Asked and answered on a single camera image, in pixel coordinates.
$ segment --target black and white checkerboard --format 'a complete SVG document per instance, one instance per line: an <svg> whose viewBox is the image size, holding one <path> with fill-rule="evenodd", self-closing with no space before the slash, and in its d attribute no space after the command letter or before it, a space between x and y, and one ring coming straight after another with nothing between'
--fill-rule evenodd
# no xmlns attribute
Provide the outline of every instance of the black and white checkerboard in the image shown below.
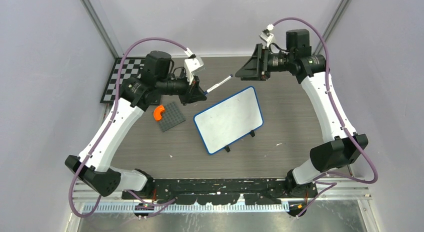
<svg viewBox="0 0 424 232"><path fill-rule="evenodd" d="M120 81L119 84L122 84L122 82L130 77L136 77L139 72L140 68L144 65L145 58L142 57L133 57L133 58L126 58L123 62L123 68L120 75ZM101 103L114 103L115 95L116 95L116 86L115 83L117 82L118 78L118 69L121 63L121 59L117 58L115 59L115 63L112 67L112 71L109 74L109 79L107 80L106 86L103 91L103 95L101 97L100 102ZM152 102L152 105L159 105L161 103L161 96L158 96L158 98Z"/></svg>

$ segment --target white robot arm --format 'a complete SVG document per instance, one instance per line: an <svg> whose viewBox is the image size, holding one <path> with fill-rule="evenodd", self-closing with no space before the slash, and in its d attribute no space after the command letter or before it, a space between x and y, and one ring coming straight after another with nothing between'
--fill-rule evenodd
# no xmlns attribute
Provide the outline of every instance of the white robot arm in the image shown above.
<svg viewBox="0 0 424 232"><path fill-rule="evenodd" d="M344 127L334 111L328 97L326 84L326 59L322 55L312 55L309 31L306 29L291 30L286 32L286 50L275 44L274 35L269 25L260 38L266 46L257 44L252 57L235 74L241 80L266 81L271 77L271 72L289 71L305 90L312 102L322 131L323 144L310 150L310 159L301 166L290 170L285 178L285 190L288 194L304 190L304 186L323 172L352 164L361 154L349 139L344 129L365 148L368 139L365 134L358 135L355 128L347 119L337 95L334 91L331 74L329 74L329 91L331 91L335 106L344 121ZM276 45L278 53L273 53L271 45Z"/></svg>
<svg viewBox="0 0 424 232"><path fill-rule="evenodd" d="M150 194L152 186L147 186L151 177L145 172L119 169L111 166L112 158L132 125L142 116L157 94L179 95L183 105L206 100L206 92L200 88L196 73L203 69L203 61L189 49L189 56L184 61L184 72L176 77L169 73L171 56L164 52L153 51L146 56L144 67L140 70L140 78L128 78L120 87L118 108L114 116L110 112L104 123L78 156L70 155L65 165L74 173L86 159L95 142L110 127L95 147L79 173L79 178L97 191L101 196L108 196L115 190L141 191Z"/></svg>

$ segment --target whiteboard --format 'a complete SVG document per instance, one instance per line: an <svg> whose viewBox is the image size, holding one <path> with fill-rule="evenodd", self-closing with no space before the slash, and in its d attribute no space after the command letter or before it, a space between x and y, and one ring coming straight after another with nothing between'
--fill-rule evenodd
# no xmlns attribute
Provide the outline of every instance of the whiteboard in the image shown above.
<svg viewBox="0 0 424 232"><path fill-rule="evenodd" d="M90 0L108 36L124 52L135 41L163 37L189 47L197 55L251 55L259 34L278 19L298 17L324 32L341 0ZM284 22L275 29L284 48L286 31L306 28L299 22ZM311 32L312 50L318 38ZM153 50L184 55L163 42L147 42L131 56Z"/></svg>
<svg viewBox="0 0 424 232"><path fill-rule="evenodd" d="M252 86L196 114L193 120L209 154L218 152L264 123Z"/></svg>

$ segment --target orange pipe elbow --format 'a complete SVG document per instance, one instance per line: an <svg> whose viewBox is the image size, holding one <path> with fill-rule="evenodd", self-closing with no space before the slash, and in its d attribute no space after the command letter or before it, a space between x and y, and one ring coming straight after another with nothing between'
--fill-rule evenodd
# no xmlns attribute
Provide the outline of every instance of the orange pipe elbow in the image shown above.
<svg viewBox="0 0 424 232"><path fill-rule="evenodd" d="M162 119L162 113L165 111L165 107L163 105L157 106L153 111L153 117L156 121L159 121Z"/></svg>

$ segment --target metal floor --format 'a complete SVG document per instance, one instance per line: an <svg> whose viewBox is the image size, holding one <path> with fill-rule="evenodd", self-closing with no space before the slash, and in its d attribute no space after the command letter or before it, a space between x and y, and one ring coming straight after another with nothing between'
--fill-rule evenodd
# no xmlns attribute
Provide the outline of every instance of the metal floor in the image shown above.
<svg viewBox="0 0 424 232"><path fill-rule="evenodd" d="M366 227L356 200L316 201L299 220L287 213L186 213L162 214L147 220L126 213L100 213L81 220L78 232L361 232Z"/></svg>
<svg viewBox="0 0 424 232"><path fill-rule="evenodd" d="M206 90L236 71L246 57L204 58L199 74ZM175 60L175 67L182 59ZM247 86L254 86L264 124L254 138L247 136L225 150L209 155L194 125L194 114ZM207 100L183 106L178 96L163 96L162 103L176 101L186 122L161 132L149 107L123 140L112 165L139 168L153 178L285 177L309 158L311 148L322 143L317 116L304 90L288 72L272 73L266 82L232 78L207 95Z"/></svg>
<svg viewBox="0 0 424 232"><path fill-rule="evenodd" d="M199 74L201 87L206 90L229 74L235 74L246 60L205 58L206 71ZM175 66L180 64L182 60L176 60ZM263 126L256 130L254 138L246 136L232 144L230 153L223 150L209 155L194 125L194 114L250 85L258 95ZM207 101L182 106L177 96L164 96L163 104L171 101L180 104L186 122L162 133L153 118L154 106L150 107L123 140L112 165L139 168L154 178L285 177L287 171L309 158L312 147L322 143L311 102L289 73L272 73L266 82L232 78L207 97ZM138 221L129 213L100 213L81 220L79 231L366 231L366 228L356 200L331 200L315 202L299 220L279 212L161 214L147 221Z"/></svg>

